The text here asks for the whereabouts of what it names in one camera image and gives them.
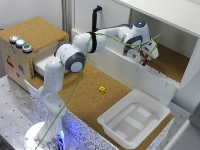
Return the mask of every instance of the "cable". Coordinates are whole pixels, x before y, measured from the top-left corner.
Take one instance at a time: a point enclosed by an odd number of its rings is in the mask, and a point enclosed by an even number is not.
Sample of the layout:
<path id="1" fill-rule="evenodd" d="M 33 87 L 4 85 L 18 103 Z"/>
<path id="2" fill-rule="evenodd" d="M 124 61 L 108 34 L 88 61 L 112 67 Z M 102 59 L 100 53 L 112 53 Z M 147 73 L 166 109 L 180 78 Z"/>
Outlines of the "cable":
<path id="1" fill-rule="evenodd" d="M 107 35 L 107 34 L 97 33 L 96 35 L 104 35 L 104 36 L 107 36 L 107 37 L 109 37 L 109 38 L 111 38 L 111 39 L 113 39 L 113 40 L 115 40 L 115 41 L 117 41 L 117 42 L 119 42 L 119 43 L 121 43 L 121 44 L 127 45 L 127 46 L 141 46 L 141 45 L 144 45 L 144 44 L 146 44 L 146 43 L 149 43 L 149 42 L 153 41 L 154 39 L 156 39 L 156 38 L 158 38 L 158 37 L 161 37 L 161 35 L 157 35 L 157 36 L 155 36 L 154 38 L 152 38 L 151 40 L 149 40 L 149 41 L 147 41 L 147 42 L 144 42 L 144 43 L 141 43 L 141 44 L 137 44 L 137 45 L 131 45 L 131 44 L 125 44 L 125 43 L 119 41 L 118 39 L 115 39 L 114 37 L 109 36 L 109 35 Z M 90 38 L 89 38 L 89 40 L 88 40 L 88 43 L 87 43 L 87 50 L 86 50 L 86 55 L 85 55 L 85 61 L 84 61 L 83 69 L 82 69 L 82 71 L 81 71 L 81 74 L 80 74 L 80 76 L 79 76 L 79 78 L 78 78 L 78 81 L 76 82 L 76 85 L 75 85 L 75 87 L 74 87 L 74 89 L 73 89 L 73 91 L 72 91 L 70 97 L 68 98 L 67 102 L 66 102 L 65 105 L 62 107 L 62 109 L 59 111 L 59 113 L 57 114 L 56 118 L 55 118 L 55 119 L 53 120 L 53 122 L 51 123 L 50 127 L 47 129 L 46 133 L 44 134 L 43 138 L 41 139 L 41 141 L 39 142 L 39 144 L 37 145 L 37 147 L 35 148 L 35 150 L 37 150 L 37 148 L 39 147 L 39 145 L 42 143 L 42 141 L 43 141 L 44 138 L 46 137 L 47 133 L 49 132 L 49 130 L 50 130 L 51 127 L 53 126 L 53 124 L 54 124 L 54 122 L 56 121 L 56 119 L 58 118 L 58 116 L 61 114 L 61 112 L 63 111 L 63 109 L 67 106 L 67 104 L 70 102 L 70 100 L 71 100 L 71 98 L 72 98 L 72 96 L 73 96 L 73 94 L 74 94 L 74 92 L 75 92 L 75 90 L 76 90 L 76 88 L 77 88 L 77 86 L 78 86 L 78 84 L 79 84 L 79 82 L 80 82 L 80 79 L 81 79 L 81 77 L 82 77 L 82 75 L 83 75 L 83 71 L 84 71 L 84 69 L 85 69 L 86 60 L 87 60 L 87 56 L 88 56 L 88 49 L 89 49 L 89 45 L 90 45 L 91 39 L 92 39 L 92 36 L 90 36 Z M 152 54 L 153 50 L 155 49 L 156 45 L 154 46 L 154 48 L 153 48 L 152 51 L 150 52 L 149 57 L 151 57 L 151 54 Z"/>

